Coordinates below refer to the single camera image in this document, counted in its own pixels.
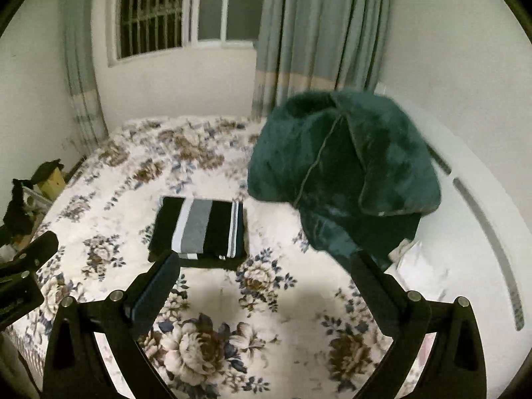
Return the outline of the striped knit sweater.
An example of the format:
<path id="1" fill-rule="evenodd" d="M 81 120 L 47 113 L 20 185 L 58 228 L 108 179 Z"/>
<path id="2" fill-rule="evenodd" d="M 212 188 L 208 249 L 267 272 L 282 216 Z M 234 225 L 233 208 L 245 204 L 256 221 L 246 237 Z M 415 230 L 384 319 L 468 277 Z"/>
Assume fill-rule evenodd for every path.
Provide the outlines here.
<path id="1" fill-rule="evenodd" d="M 191 264 L 240 262 L 247 257 L 244 234 L 241 202 L 163 197 L 148 245 L 149 261 L 173 251 Z"/>

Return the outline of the dark green plush blanket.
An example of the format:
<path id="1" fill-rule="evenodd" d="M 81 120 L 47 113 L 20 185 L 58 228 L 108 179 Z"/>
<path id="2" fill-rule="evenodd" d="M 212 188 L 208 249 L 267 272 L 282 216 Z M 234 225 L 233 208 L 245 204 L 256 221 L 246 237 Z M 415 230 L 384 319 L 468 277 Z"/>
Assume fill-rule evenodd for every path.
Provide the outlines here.
<path id="1" fill-rule="evenodd" d="M 437 210 L 427 144 L 390 98 L 306 91 L 267 117 L 248 167 L 248 193 L 299 212 L 309 245 L 345 270 L 364 252 L 382 270 Z"/>

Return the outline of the black clothing pile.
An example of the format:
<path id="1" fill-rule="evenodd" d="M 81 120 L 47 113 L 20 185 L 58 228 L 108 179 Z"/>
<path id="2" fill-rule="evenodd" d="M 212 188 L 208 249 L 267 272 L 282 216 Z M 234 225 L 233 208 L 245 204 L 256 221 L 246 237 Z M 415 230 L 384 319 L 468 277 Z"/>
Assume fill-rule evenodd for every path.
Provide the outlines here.
<path id="1" fill-rule="evenodd" d="M 25 236 L 32 233 L 33 220 L 24 209 L 23 182 L 14 178 L 12 183 L 12 199 L 8 203 L 3 222 L 13 237 Z"/>

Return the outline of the white folded clothes stack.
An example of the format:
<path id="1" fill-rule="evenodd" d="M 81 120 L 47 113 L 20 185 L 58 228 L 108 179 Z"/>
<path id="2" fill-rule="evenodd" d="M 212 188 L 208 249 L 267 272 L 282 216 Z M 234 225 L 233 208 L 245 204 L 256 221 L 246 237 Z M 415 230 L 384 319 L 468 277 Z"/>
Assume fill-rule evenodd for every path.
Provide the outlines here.
<path id="1" fill-rule="evenodd" d="M 403 240 L 389 254 L 391 266 L 385 273 L 394 277 L 405 291 L 418 291 L 425 299 L 442 301 L 448 287 L 448 272 L 437 267 L 416 240 Z"/>

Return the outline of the floral bed cover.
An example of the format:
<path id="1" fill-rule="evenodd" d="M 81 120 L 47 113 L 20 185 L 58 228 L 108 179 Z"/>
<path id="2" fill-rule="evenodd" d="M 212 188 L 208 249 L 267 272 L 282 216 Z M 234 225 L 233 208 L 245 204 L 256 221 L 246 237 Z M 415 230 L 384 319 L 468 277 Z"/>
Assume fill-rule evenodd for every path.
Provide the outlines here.
<path id="1" fill-rule="evenodd" d="M 351 398 L 384 336 L 349 275 L 312 249 L 298 213 L 248 197 L 261 125 L 230 117 L 132 120 L 67 184 L 40 226 L 59 240 L 40 269 L 43 304 L 8 329 L 41 379 L 61 300 L 102 300 L 148 270 L 164 197 L 238 200 L 248 257 L 236 270 L 185 268 L 140 339 L 179 398 Z"/>

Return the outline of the grey-green left curtain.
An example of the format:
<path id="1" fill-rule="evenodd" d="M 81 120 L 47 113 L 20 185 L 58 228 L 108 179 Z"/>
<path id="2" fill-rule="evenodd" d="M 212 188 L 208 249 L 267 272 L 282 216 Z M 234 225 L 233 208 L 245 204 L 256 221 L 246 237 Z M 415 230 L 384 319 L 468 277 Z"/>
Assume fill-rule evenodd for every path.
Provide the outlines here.
<path id="1" fill-rule="evenodd" d="M 88 155 L 108 136 L 95 79 L 92 0 L 62 0 L 62 13 L 67 88 L 81 146 Z"/>

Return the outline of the yellow box with black cloth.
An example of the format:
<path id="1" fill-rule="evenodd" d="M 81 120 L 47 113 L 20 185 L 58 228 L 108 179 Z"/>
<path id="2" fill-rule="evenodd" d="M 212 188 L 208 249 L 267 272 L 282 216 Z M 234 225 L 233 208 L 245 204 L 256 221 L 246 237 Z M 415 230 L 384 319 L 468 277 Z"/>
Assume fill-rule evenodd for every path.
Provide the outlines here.
<path id="1" fill-rule="evenodd" d="M 35 170 L 31 177 L 32 184 L 51 201 L 55 201 L 66 186 L 62 175 L 63 168 L 64 165 L 60 159 L 46 161 Z"/>

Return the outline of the barred window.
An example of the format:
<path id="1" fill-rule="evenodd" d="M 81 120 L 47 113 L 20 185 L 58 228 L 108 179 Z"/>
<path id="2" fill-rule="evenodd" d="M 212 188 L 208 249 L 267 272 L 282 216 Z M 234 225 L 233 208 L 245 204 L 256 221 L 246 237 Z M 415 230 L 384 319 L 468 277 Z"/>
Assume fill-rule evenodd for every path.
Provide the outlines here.
<path id="1" fill-rule="evenodd" d="M 263 0 L 107 0 L 110 63 L 177 49 L 256 48 Z"/>

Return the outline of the grey-green right curtain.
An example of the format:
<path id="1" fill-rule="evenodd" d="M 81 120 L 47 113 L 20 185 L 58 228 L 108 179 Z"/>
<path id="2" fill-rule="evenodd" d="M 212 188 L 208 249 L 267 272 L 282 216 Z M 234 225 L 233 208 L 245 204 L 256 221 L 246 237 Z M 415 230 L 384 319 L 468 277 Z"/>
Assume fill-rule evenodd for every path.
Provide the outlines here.
<path id="1" fill-rule="evenodd" d="M 263 0 L 252 116 L 307 90 L 375 89 L 391 0 Z"/>

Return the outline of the dark olive folded garment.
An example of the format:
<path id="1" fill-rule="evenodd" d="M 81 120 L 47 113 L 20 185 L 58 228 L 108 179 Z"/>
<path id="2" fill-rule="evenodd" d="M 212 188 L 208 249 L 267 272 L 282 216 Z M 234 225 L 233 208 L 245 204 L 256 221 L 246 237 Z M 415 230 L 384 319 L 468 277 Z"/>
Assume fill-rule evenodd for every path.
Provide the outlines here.
<path id="1" fill-rule="evenodd" d="M 187 259 L 187 258 L 171 258 L 165 260 L 160 271 L 171 271 L 172 268 L 204 268 L 204 269 L 224 269 L 229 271 L 236 271 L 243 262 L 246 261 L 247 256 L 241 258 L 225 258 L 225 259 Z"/>

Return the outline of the white bed headboard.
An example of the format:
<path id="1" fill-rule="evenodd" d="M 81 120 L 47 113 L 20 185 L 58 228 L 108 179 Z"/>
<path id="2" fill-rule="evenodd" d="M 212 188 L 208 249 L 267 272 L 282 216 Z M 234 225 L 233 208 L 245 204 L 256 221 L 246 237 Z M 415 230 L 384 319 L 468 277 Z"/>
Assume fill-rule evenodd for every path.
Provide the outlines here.
<path id="1" fill-rule="evenodd" d="M 437 117 L 384 84 L 426 141 L 442 201 L 424 217 L 417 238 L 447 274 L 446 300 L 467 297 L 484 350 L 487 395 L 500 398 L 531 366 L 531 232 L 484 163 Z"/>

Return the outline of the grey-green curtain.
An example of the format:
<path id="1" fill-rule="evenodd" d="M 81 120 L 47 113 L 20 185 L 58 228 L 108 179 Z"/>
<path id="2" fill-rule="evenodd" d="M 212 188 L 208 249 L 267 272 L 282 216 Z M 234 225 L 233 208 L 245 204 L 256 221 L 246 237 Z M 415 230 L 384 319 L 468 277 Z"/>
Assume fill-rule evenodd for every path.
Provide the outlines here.
<path id="1" fill-rule="evenodd" d="M 81 146 L 88 155 L 108 136 L 95 79 L 92 0 L 62 0 L 62 13 L 67 88 Z"/>
<path id="2" fill-rule="evenodd" d="M 307 90 L 375 89 L 391 0 L 263 0 L 252 116 Z"/>

